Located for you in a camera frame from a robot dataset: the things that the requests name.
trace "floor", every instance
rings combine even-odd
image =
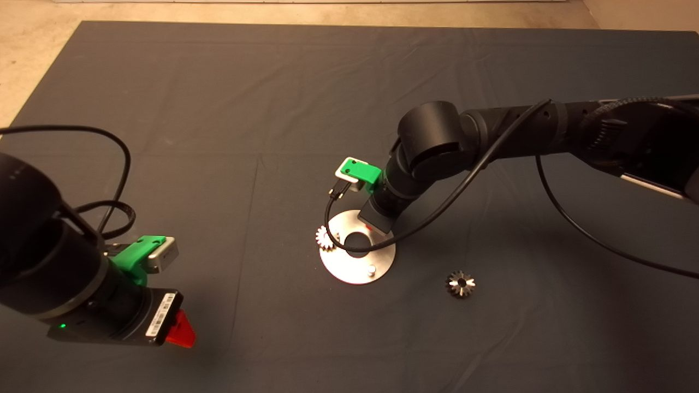
[[[0,127],[12,122],[82,20],[699,30],[698,12],[696,0],[356,5],[0,0]]]

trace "circular metal plate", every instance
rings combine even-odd
[[[354,232],[366,235],[371,244],[380,243],[393,237],[392,233],[381,234],[370,229],[357,218],[359,210],[346,210],[333,217],[330,231],[338,236],[340,243]],[[355,258],[340,248],[332,250],[319,249],[320,259],[328,271],[337,279],[349,284],[368,284],[381,278],[391,268],[396,256],[396,245],[369,252],[361,258]]]

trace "bevel gear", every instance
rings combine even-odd
[[[315,232],[315,242],[318,243],[318,247],[323,251],[331,251],[335,248],[335,244],[330,240],[330,236],[328,236],[328,231],[325,230],[325,225],[322,225]]]
[[[467,297],[475,288],[475,279],[460,270],[447,277],[447,291],[458,298]]]

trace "green 3d-printed bracket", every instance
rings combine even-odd
[[[146,286],[148,278],[143,268],[143,262],[163,243],[165,243],[165,236],[141,236],[135,243],[113,257],[112,261],[134,283]]]
[[[365,182],[366,191],[369,194],[374,192],[376,182],[381,177],[381,169],[356,159],[347,159],[342,168],[340,168],[340,172]]]

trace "table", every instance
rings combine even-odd
[[[58,343],[2,309],[0,390],[696,391],[699,285],[580,236],[533,158],[490,165],[371,285],[327,273],[314,233],[340,161],[383,166],[401,116],[425,101],[465,110],[692,94],[697,69],[689,32],[84,22],[14,124],[89,124],[127,142],[123,199],[138,219],[118,240],[178,239],[178,260],[150,284],[184,293],[198,343]],[[121,165],[96,136],[8,136],[0,149],[45,171],[73,205],[108,198]],[[695,206],[568,155],[545,166],[593,233],[699,269]],[[458,181],[435,185],[395,232]],[[464,301],[443,287],[457,269],[478,281]]]

